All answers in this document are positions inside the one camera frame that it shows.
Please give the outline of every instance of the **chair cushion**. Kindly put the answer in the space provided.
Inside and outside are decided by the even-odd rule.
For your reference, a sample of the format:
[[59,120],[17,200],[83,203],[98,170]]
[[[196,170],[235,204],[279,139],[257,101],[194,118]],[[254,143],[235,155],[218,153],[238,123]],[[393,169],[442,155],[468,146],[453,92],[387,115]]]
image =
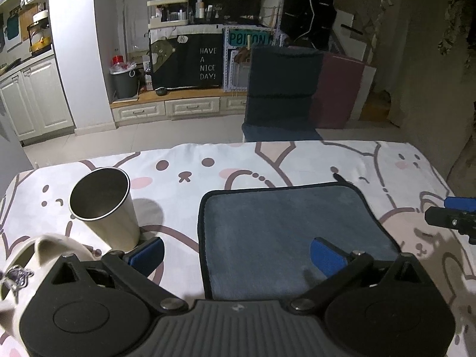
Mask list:
[[323,57],[310,48],[254,46],[245,122],[263,126],[282,118],[308,118]]
[[322,137],[315,129],[285,129],[273,126],[255,126],[244,123],[241,130],[246,142],[273,142],[273,141],[314,141]]

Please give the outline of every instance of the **trash can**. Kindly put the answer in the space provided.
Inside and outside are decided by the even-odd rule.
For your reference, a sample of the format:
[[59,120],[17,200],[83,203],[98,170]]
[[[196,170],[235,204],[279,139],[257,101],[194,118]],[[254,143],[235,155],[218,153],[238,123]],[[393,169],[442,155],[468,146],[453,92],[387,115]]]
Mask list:
[[133,66],[123,71],[110,72],[118,99],[132,98],[137,95],[139,74],[136,68],[134,63]]

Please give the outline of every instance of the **metal tumbler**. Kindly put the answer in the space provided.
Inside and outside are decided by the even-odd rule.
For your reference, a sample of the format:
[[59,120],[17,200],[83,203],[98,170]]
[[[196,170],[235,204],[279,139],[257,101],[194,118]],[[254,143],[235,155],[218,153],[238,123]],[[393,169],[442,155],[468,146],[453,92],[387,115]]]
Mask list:
[[130,251],[139,242],[130,179],[116,167],[102,167],[85,175],[70,195],[71,213],[112,249]]

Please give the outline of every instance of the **bed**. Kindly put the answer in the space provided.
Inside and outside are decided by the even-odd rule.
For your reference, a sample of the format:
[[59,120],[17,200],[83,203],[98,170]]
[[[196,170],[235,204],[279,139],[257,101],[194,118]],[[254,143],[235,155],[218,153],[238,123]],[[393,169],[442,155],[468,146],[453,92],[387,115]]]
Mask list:
[[[476,263],[467,237],[425,223],[430,206],[452,195],[428,160],[410,144],[378,141],[297,141],[186,144],[99,157],[18,174],[0,201],[0,269],[28,237],[54,232],[86,245],[94,256],[109,247],[68,209],[75,183],[97,167],[129,174],[144,237],[160,235],[164,262],[149,277],[191,304],[204,297],[197,216],[205,193],[218,189],[287,187],[335,181],[340,174],[364,194],[402,251],[417,256],[456,319],[447,356],[476,355]],[[0,355],[27,357],[0,331]]]

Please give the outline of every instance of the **hanging clothes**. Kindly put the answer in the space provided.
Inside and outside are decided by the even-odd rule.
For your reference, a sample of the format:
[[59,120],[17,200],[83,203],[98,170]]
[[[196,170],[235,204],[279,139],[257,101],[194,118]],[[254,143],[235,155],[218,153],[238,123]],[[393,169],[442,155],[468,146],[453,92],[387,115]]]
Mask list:
[[280,29],[291,40],[309,39],[313,47],[327,50],[336,18],[334,0],[284,0]]

